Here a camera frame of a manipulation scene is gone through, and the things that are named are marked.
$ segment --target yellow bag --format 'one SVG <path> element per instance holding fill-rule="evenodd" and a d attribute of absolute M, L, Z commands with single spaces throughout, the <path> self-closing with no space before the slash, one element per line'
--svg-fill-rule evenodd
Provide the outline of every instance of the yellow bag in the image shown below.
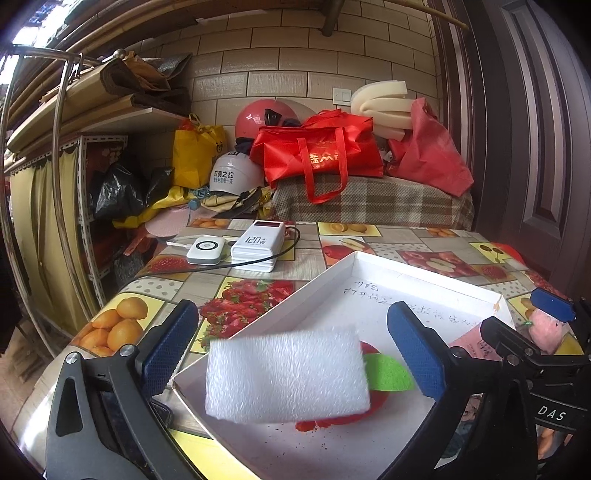
<path fill-rule="evenodd" d="M 154 202 L 137 217 L 127 217 L 124 221 L 113 220 L 112 223 L 115 228 L 137 228 L 142 223 L 145 223 L 158 215 L 160 210 L 168 207 L 176 207 L 177 205 L 184 205 L 194 198 L 196 198 L 195 195 L 189 193 L 182 187 L 170 187 L 168 195 L 165 198 Z"/>
<path fill-rule="evenodd" d="M 209 183 L 213 162 L 228 151 L 226 132 L 221 125 L 202 125 L 189 115 L 174 133 L 173 183 L 198 189 Z"/>

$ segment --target white helmet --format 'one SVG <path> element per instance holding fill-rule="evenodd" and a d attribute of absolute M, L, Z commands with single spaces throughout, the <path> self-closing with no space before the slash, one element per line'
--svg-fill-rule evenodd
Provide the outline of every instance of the white helmet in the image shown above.
<path fill-rule="evenodd" d="M 265 176 L 262 168 L 240 152 L 228 152 L 219 157 L 209 178 L 209 190 L 238 196 L 263 186 Z"/>

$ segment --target wall socket plate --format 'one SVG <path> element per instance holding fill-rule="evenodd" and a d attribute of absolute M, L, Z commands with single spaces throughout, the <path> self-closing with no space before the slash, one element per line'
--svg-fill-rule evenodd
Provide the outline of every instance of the wall socket plate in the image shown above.
<path fill-rule="evenodd" d="M 333 105 L 351 105 L 351 90 L 333 88 Z"/>

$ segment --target plaid blanket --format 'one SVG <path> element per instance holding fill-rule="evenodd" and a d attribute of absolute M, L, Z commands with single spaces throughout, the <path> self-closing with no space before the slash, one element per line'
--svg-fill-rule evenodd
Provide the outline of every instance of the plaid blanket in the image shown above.
<path fill-rule="evenodd" d="M 337 175 L 314 175 L 316 195 L 336 190 Z M 383 177 L 350 177 L 340 196 L 313 205 L 303 177 L 278 182 L 271 201 L 271 217 L 300 222 L 369 223 L 432 226 L 470 230 L 474 205 L 470 193 L 459 198 L 413 181 Z"/>

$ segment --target brown door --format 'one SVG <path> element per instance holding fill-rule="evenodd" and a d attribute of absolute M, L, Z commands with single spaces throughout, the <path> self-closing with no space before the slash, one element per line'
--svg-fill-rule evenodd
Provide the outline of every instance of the brown door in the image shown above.
<path fill-rule="evenodd" d="M 472 27 L 460 43 L 476 125 L 475 228 L 573 291 L 591 234 L 589 75 L 534 2 L 443 3 Z"/>

